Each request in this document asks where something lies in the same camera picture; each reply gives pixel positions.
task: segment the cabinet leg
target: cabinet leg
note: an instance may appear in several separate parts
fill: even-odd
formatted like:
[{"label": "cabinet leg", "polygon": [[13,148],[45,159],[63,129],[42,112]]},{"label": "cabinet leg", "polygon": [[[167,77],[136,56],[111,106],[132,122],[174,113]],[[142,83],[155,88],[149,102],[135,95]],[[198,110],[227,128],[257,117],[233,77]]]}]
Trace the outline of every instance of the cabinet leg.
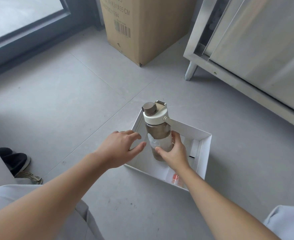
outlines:
[{"label": "cabinet leg", "polygon": [[197,64],[195,64],[193,62],[189,63],[189,66],[188,66],[187,71],[185,73],[185,80],[186,81],[190,81],[190,79],[194,76],[194,74],[197,70],[197,67],[198,67]]}]

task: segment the stainless steel cabinet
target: stainless steel cabinet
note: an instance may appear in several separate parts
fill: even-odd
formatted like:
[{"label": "stainless steel cabinet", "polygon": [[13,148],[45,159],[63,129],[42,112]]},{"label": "stainless steel cabinet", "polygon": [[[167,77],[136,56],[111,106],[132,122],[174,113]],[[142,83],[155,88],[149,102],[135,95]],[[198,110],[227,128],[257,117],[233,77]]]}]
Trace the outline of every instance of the stainless steel cabinet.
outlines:
[{"label": "stainless steel cabinet", "polygon": [[184,56],[294,124],[294,0],[204,0]]}]

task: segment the black shoe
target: black shoe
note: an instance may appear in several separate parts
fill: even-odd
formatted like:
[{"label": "black shoe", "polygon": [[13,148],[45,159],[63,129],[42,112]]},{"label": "black shoe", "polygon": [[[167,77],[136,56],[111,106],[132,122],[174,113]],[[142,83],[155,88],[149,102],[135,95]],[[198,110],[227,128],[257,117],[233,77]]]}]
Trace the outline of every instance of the black shoe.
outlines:
[{"label": "black shoe", "polygon": [[2,157],[4,163],[10,170],[13,176],[23,171],[30,163],[31,159],[24,153],[14,153]]},{"label": "black shoe", "polygon": [[5,157],[8,155],[11,155],[15,153],[12,149],[8,148],[8,147],[0,147],[0,157]]}]

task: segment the shoe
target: shoe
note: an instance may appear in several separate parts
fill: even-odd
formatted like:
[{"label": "shoe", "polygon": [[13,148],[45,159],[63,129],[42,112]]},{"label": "shoe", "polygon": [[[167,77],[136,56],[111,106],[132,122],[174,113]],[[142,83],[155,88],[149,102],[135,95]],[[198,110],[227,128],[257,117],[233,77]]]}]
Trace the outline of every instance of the shoe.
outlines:
[{"label": "shoe", "polygon": [[16,153],[16,152],[14,152],[12,149],[8,147],[0,147],[0,157],[5,157],[13,153]]},{"label": "shoe", "polygon": [[24,153],[14,153],[2,157],[2,160],[15,177],[17,173],[23,171],[30,163],[31,159]]},{"label": "shoe", "polygon": [[32,173],[26,171],[17,173],[15,178],[30,179],[32,184],[43,184],[43,179],[41,177],[35,176]]}]

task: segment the hand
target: hand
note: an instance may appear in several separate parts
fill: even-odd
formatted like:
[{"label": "hand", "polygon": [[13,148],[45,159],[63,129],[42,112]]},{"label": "hand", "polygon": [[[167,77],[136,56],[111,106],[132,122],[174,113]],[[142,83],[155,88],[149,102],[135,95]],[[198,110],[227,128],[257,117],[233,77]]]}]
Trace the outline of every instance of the hand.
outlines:
[{"label": "hand", "polygon": [[155,150],[162,156],[169,167],[176,173],[179,173],[181,170],[190,168],[190,165],[187,160],[186,148],[181,141],[180,134],[172,130],[171,135],[173,137],[174,146],[170,152],[166,152],[160,147],[156,147]]},{"label": "hand", "polygon": [[146,142],[141,142],[138,146],[130,150],[131,145],[137,139],[141,139],[141,135],[128,131],[114,131],[94,152],[102,160],[107,169],[117,168],[136,157],[146,146]]}]

